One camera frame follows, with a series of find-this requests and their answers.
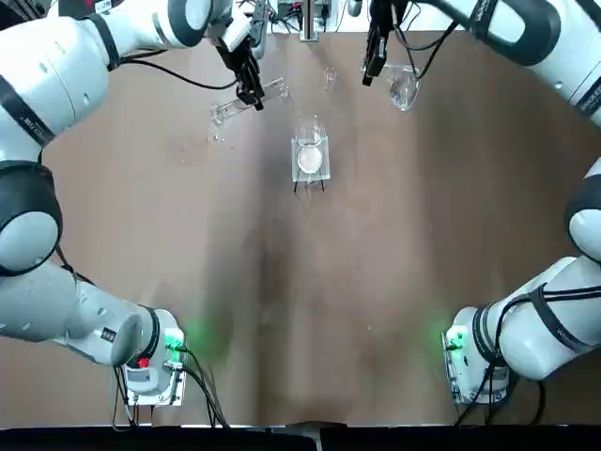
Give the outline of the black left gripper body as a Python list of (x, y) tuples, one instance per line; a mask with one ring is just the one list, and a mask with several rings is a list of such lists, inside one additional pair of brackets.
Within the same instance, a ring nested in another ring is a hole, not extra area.
[(258, 65), (252, 54), (252, 43), (244, 39), (234, 50), (224, 45), (216, 47), (225, 66), (234, 72), (243, 90), (257, 90)]

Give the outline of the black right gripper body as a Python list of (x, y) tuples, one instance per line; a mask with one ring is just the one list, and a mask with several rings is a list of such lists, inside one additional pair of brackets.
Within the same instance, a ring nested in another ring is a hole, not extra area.
[(390, 24), (382, 19), (372, 19), (367, 34), (367, 47), (365, 61), (384, 63), (387, 59), (387, 44), (391, 28)]

